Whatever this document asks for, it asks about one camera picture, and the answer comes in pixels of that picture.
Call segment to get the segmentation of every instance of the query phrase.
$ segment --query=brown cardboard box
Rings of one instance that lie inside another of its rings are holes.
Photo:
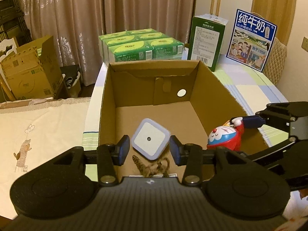
[[[42,48],[41,56],[37,49]],[[17,48],[2,62],[7,82],[17,100],[53,96],[63,80],[53,36],[45,36]]]
[[[186,95],[178,97],[179,90]],[[227,120],[246,113],[208,67],[199,61],[138,61],[111,64],[107,71],[101,108],[99,144],[117,143],[132,135],[144,118],[167,128],[181,143],[195,143],[206,149],[207,134]],[[253,154],[267,148],[257,129],[246,130],[241,149]],[[125,163],[115,167],[119,180],[139,175],[132,155],[149,164],[130,147]],[[185,166],[175,165],[167,146],[161,157],[170,159],[169,173],[180,181]],[[206,165],[203,179],[213,174]]]

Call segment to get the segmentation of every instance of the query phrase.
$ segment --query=floor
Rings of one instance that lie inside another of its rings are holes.
[[[89,85],[89,86],[85,86],[85,85],[81,85],[81,91],[78,95],[78,97],[91,97],[92,93],[93,93],[93,89],[94,89],[94,85]]]

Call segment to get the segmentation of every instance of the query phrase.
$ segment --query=white chair back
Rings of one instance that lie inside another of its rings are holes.
[[[2,56],[0,56],[0,62],[1,62],[5,57],[7,57],[10,53],[12,53],[12,52],[15,52],[15,54],[17,54],[17,50],[16,50],[16,49],[17,49],[17,46],[16,46],[16,43],[15,43],[14,38],[9,39],[9,40],[5,39],[5,40],[3,40],[2,42],[0,42],[0,51],[5,52],[5,50],[6,50],[7,47],[9,47],[9,46],[12,46],[12,49],[8,50],[6,54],[3,54]],[[7,84],[9,90],[11,90],[9,84],[7,83],[7,80],[5,79],[5,76],[4,76],[4,73],[3,73],[3,70],[2,70],[1,65],[0,65],[0,74],[1,74],[1,76],[2,76],[2,78],[3,78],[3,80],[5,81],[5,83]]]

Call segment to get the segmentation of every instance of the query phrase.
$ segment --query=green box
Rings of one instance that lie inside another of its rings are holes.
[[[152,28],[145,28],[145,29],[138,29],[138,30],[126,30],[126,31],[121,31],[121,32],[116,32],[116,33],[111,33],[111,34],[106,34],[99,36],[99,48],[100,48],[100,55],[102,59],[104,59],[103,56],[103,41],[106,39],[111,39],[111,38],[116,38],[116,37],[124,37],[124,36],[130,36],[130,35],[138,35],[138,34],[145,34],[145,33],[153,33],[157,32],[155,29]]]
[[[121,36],[121,37],[103,40],[102,45],[103,45],[103,61],[104,61],[104,63],[106,63],[106,64],[109,63],[108,49],[110,47],[120,45],[120,44],[129,43],[129,42],[134,42],[134,41],[139,41],[138,35],[126,35],[126,36]]]
[[[187,59],[200,60],[214,72],[228,20],[208,14],[192,20]]]
[[[109,48],[109,61],[151,60],[154,48],[147,41],[135,41]]]
[[[169,37],[147,41],[154,48],[153,59],[181,59],[184,43]]]
[[[109,54],[108,54],[109,47],[124,44],[124,43],[129,43],[129,42],[144,41],[144,40],[149,40],[149,39],[158,39],[158,38],[166,38],[166,37],[168,36],[161,32],[152,32],[152,33],[146,33],[146,34],[140,34],[140,35],[125,35],[125,36],[120,36],[116,38],[104,39],[102,41],[103,61],[104,63],[109,64]]]

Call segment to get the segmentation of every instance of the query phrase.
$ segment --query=chair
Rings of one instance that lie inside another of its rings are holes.
[[[17,50],[16,50],[16,49],[17,49],[17,45],[16,45],[16,43],[15,43],[14,38],[9,39],[9,40],[5,39],[5,40],[3,40],[2,42],[0,42],[0,63],[1,63],[1,61],[2,61],[5,57],[7,57],[10,53],[15,52],[15,54],[17,54]],[[0,84],[1,84],[1,86],[2,86],[2,88],[3,88],[3,90],[4,90],[4,92],[5,92],[5,93],[7,94],[7,96],[9,97],[9,99],[10,99],[11,101],[15,101],[15,97],[13,96],[13,94],[12,94],[12,92],[11,92],[11,89],[10,89],[10,86],[9,86],[9,84],[7,83],[7,80],[6,80],[5,76],[4,76],[4,73],[3,73],[3,70],[2,70],[1,65],[0,65]]]

